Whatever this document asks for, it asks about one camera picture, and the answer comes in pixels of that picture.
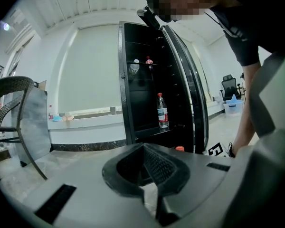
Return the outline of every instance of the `black t-shirt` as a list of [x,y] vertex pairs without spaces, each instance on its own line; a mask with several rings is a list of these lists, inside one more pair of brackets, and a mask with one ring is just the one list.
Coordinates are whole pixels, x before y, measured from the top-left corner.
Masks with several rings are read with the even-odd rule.
[[241,66],[259,61],[258,46],[285,50],[285,0],[238,0],[242,6],[211,8]]

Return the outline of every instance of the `person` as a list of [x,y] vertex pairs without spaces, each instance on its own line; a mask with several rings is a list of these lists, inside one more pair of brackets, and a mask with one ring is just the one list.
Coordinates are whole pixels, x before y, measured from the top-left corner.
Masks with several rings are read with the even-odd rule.
[[187,19],[210,9],[243,68],[247,101],[229,155],[251,141],[255,130],[250,120],[249,90],[261,67],[258,46],[268,52],[285,51],[285,0],[147,0],[148,6],[163,21]]

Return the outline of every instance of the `tile floor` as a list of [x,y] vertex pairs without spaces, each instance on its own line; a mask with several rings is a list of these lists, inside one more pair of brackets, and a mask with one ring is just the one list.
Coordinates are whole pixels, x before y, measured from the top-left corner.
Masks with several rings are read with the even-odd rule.
[[[229,117],[221,114],[209,122],[209,142],[208,148],[211,148],[218,142],[228,146],[229,142],[234,141],[237,134],[240,117]],[[254,136],[251,144],[258,140]],[[62,152],[53,151],[46,156],[36,160],[37,165],[51,178],[63,170],[66,166],[86,157],[96,155],[98,152]],[[20,167],[19,159],[13,157],[0,162],[0,186],[4,192],[22,202],[27,195],[45,181],[30,164],[24,168]],[[149,184],[143,188],[145,190],[145,205],[152,215],[156,210],[156,186]]]

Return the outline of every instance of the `door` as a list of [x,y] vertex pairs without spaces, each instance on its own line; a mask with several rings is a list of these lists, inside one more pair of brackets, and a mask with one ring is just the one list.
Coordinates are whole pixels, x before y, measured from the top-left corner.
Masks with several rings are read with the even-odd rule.
[[183,80],[187,84],[188,97],[191,102],[193,129],[195,131],[195,153],[202,153],[208,143],[208,112],[201,80],[194,61],[186,45],[180,37],[169,27],[161,28],[170,43],[177,66],[183,72]]

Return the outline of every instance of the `black office chair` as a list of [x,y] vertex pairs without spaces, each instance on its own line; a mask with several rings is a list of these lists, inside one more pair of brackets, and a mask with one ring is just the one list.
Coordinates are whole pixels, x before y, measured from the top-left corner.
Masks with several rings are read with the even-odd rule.
[[[35,163],[34,159],[30,155],[20,128],[20,121],[23,116],[23,107],[25,104],[25,101],[30,93],[30,91],[34,87],[34,81],[28,77],[23,76],[13,76],[13,77],[5,77],[0,79],[0,98],[4,95],[7,95],[9,93],[13,93],[16,91],[23,91],[23,94],[19,96],[18,98],[12,100],[11,102],[4,105],[0,110],[0,132],[17,132],[18,137],[16,138],[8,138],[8,139],[0,139],[0,142],[4,143],[21,143],[23,146],[23,149],[25,153],[28,156],[28,159],[31,161],[32,165],[35,167],[37,172],[42,176],[44,180],[46,180],[46,176],[43,174],[43,172],[40,170],[40,168]],[[4,117],[7,115],[8,112],[10,112],[12,109],[14,109],[16,106],[19,105],[19,111],[17,116],[17,124],[15,127],[2,127],[1,123],[4,119]]]
[[220,90],[220,92],[222,94],[224,101],[231,100],[233,95],[235,95],[238,100],[241,99],[242,95],[241,95],[241,89],[239,87],[240,84],[237,84],[237,80],[233,78],[231,74],[223,77],[222,85],[225,90],[225,95],[223,95],[223,90]]

